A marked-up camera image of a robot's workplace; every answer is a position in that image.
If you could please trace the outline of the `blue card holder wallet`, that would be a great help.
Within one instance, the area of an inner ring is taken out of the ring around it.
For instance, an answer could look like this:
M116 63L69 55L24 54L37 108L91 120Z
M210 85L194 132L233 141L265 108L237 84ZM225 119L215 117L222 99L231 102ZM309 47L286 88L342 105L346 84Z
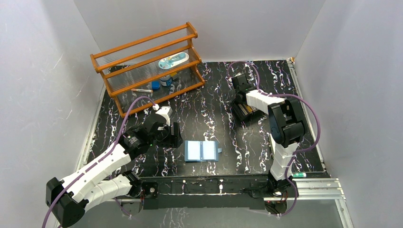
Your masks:
M185 162L217 162L220 153L217 141L185 141Z

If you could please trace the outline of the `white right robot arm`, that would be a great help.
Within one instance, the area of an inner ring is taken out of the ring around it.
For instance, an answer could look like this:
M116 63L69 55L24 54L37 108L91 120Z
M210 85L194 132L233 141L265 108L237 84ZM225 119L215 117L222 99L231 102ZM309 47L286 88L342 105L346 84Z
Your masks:
M251 186L246 190L253 197L279 197L292 182L292 159L299 143L307 133L307 123L296 95L270 95L252 86L246 75L238 74L231 79L235 98L231 108L235 116L244 122L255 113L265 113L269 119L270 138L273 147L273 164L265 185Z

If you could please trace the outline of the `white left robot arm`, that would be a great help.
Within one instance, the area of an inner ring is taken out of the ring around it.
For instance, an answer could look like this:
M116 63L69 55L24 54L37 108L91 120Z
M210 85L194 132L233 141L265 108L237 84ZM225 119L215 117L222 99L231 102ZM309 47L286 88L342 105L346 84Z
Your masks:
M153 106L143 124L133 126L117 137L115 143L78 171L46 183L46 213L43 227L51 214L61 228L76 224L94 206L119 196L136 198L143 192L142 181L126 171L107 180L115 170L148 152L152 146L178 148L183 140L179 124L171 122L172 108Z

